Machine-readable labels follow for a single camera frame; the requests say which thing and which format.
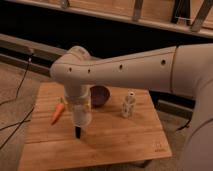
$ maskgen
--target carrot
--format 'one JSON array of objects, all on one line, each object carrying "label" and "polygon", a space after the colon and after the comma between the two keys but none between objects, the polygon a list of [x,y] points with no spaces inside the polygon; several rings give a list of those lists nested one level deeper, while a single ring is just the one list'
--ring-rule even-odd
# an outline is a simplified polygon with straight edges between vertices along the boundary
[{"label": "carrot", "polygon": [[59,120],[64,110],[65,110],[65,104],[63,100],[61,99],[61,102],[56,105],[55,111],[52,114],[51,125],[54,125]]}]

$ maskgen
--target gray floor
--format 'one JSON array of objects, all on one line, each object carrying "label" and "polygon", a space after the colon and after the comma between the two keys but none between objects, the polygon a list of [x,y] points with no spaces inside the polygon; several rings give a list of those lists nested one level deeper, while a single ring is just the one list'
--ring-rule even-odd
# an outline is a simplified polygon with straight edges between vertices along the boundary
[{"label": "gray floor", "polygon": [[[15,96],[17,86],[22,79],[24,70],[0,63],[0,103]],[[0,106],[0,128],[18,122],[23,119],[26,113],[32,108],[36,94],[41,82],[50,81],[46,76],[39,75],[33,72],[28,72],[26,79],[21,87],[18,99]],[[108,171],[175,171],[177,170],[178,159],[183,147],[186,130],[175,130],[186,122],[185,119],[173,116],[168,113],[158,111],[166,132],[169,144],[171,146],[173,157],[166,159],[157,159],[152,161],[145,169],[136,167],[132,164],[117,164],[111,166],[98,166],[84,169],[71,169],[86,171],[86,170],[108,170]],[[0,145],[8,137],[15,128],[8,128],[0,132]],[[23,149],[24,138],[26,135],[27,123],[20,127],[16,134],[0,151],[0,170],[15,171],[17,170],[21,152]]]}]

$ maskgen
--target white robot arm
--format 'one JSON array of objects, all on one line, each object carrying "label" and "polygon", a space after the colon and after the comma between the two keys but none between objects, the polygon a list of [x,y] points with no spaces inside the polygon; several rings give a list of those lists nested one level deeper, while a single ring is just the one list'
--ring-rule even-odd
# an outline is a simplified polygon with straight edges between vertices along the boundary
[{"label": "white robot arm", "polygon": [[142,88],[196,100],[180,168],[213,169],[213,44],[170,47],[90,60],[82,47],[71,48],[52,65],[51,77],[64,85],[66,99],[81,104],[87,84]]}]

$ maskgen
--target wooden table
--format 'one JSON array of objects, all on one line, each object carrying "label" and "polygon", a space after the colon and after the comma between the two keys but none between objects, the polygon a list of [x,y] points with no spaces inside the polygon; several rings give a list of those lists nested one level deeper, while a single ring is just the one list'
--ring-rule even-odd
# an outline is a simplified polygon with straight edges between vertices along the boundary
[{"label": "wooden table", "polygon": [[104,107],[93,109],[92,123],[76,139],[71,116],[65,111],[51,126],[50,117],[63,96],[63,87],[40,87],[24,145],[19,171],[57,170],[170,157],[171,150],[148,91],[136,93],[130,118],[122,118],[121,105],[130,89],[110,87]]}]

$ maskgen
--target black cable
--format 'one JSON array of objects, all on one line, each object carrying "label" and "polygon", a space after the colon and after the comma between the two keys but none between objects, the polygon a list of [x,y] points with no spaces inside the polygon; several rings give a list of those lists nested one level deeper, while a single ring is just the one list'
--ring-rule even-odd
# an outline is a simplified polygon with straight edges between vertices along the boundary
[{"label": "black cable", "polygon": [[5,126],[5,127],[0,128],[0,131],[3,131],[3,130],[5,130],[5,129],[10,128],[10,127],[13,127],[13,126],[16,126],[16,125],[18,125],[18,124],[20,124],[20,123],[21,123],[21,121],[20,121],[20,122],[16,122],[16,123],[11,124],[11,125],[7,125],[7,126]]},{"label": "black cable", "polygon": [[192,118],[190,118],[183,126],[179,127],[178,129],[176,129],[176,131],[181,131],[183,130],[184,128],[188,128],[189,127],[189,124],[191,122]]},{"label": "black cable", "polygon": [[27,113],[27,115],[24,117],[24,119],[20,122],[20,124],[14,129],[14,131],[7,137],[7,139],[3,142],[3,144],[0,146],[0,150],[4,148],[4,146],[7,144],[7,142],[12,138],[12,136],[16,133],[16,131],[21,127],[21,125],[26,121],[26,119],[30,116],[30,114],[33,112],[33,108]]},{"label": "black cable", "polygon": [[25,80],[25,77],[26,77],[26,75],[27,75],[27,72],[28,72],[28,69],[29,69],[29,66],[30,66],[30,62],[31,62],[31,58],[29,58],[29,60],[28,60],[27,67],[26,67],[26,69],[25,69],[24,75],[23,75],[23,77],[22,77],[22,80],[21,80],[21,82],[20,82],[18,88],[17,88],[15,98],[9,99],[9,100],[6,100],[6,101],[1,102],[1,103],[0,103],[0,106],[1,106],[1,105],[4,105],[4,104],[6,104],[6,103],[9,103],[9,102],[13,102],[13,101],[15,101],[15,100],[18,98],[20,88],[21,88],[21,86],[22,86],[22,84],[23,84],[23,82],[24,82],[24,80]]}]

